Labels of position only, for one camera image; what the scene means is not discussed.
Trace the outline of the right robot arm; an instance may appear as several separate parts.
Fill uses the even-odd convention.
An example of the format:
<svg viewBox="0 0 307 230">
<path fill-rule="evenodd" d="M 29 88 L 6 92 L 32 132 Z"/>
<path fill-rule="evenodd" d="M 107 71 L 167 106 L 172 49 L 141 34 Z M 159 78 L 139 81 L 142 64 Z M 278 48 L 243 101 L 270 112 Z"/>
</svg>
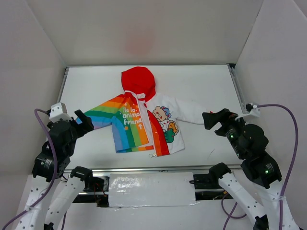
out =
<svg viewBox="0 0 307 230">
<path fill-rule="evenodd" d="M 230 168 L 219 163 L 209 169 L 209 183 L 222 187 L 235 200 L 255 230 L 298 230 L 289 205 L 285 188 L 290 177 L 282 178 L 277 161 L 266 152 L 269 140 L 263 129 L 246 124 L 248 118 L 259 117 L 260 106 L 247 104 L 247 113 L 238 115 L 228 109 L 217 113 L 203 113 L 205 129 L 221 124 L 215 134 L 226 137 L 237 157 L 242 160 L 240 167 L 246 178 L 255 186 L 261 201 L 257 202 L 240 184 Z"/>
</svg>

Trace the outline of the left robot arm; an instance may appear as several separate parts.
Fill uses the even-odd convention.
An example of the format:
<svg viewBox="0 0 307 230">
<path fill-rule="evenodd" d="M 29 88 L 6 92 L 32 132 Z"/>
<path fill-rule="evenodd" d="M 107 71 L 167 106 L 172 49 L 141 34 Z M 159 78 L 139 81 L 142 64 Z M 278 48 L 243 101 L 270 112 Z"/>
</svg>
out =
<svg viewBox="0 0 307 230">
<path fill-rule="evenodd" d="M 36 157 L 32 169 L 32 184 L 24 211 L 17 215 L 18 230 L 56 230 L 64 224 L 66 213 L 83 191 L 94 186 L 93 172 L 88 168 L 74 168 L 62 191 L 54 197 L 64 171 L 74 153 L 76 140 L 94 129 L 91 118 L 76 110 L 78 121 L 55 106 L 45 112 L 50 122 L 42 126 L 47 141 Z"/>
</svg>

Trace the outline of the rainbow and white hooded jacket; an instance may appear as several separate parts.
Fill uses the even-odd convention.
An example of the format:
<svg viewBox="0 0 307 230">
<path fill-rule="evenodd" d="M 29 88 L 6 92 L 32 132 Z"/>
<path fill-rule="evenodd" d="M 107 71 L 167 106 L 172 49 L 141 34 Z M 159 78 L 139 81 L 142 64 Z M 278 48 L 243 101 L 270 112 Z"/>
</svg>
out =
<svg viewBox="0 0 307 230">
<path fill-rule="evenodd" d="M 154 150 L 151 157 L 185 149 L 178 121 L 202 125 L 206 109 L 194 102 L 157 93 L 154 75 L 146 67 L 121 74 L 124 93 L 90 109 L 95 129 L 111 126 L 116 153 Z"/>
</svg>

